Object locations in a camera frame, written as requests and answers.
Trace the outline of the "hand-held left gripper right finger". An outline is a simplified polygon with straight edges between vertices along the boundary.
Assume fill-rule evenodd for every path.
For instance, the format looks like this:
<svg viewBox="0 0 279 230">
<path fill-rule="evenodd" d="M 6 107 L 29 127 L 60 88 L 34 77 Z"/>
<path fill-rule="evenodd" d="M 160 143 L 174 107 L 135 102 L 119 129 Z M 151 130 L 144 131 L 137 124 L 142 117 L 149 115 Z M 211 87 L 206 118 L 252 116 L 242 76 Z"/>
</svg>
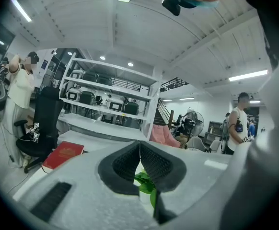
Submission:
<svg viewBox="0 0 279 230">
<path fill-rule="evenodd" d="M 142 141 L 140 161 L 156 187 L 156 221 L 166 223 L 193 206 L 216 183 L 229 160 L 216 153 Z"/>
</svg>

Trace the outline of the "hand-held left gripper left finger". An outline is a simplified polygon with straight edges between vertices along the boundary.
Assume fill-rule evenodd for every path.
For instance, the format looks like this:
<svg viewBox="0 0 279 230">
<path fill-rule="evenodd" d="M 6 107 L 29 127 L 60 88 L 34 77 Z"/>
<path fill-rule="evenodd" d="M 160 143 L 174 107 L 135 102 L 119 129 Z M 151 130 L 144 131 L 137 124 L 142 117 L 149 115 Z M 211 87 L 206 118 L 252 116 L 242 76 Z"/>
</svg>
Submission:
<svg viewBox="0 0 279 230">
<path fill-rule="evenodd" d="M 69 159 L 19 199 L 39 230 L 152 230 L 157 221 L 140 201 L 134 175 L 138 141 Z"/>
</svg>

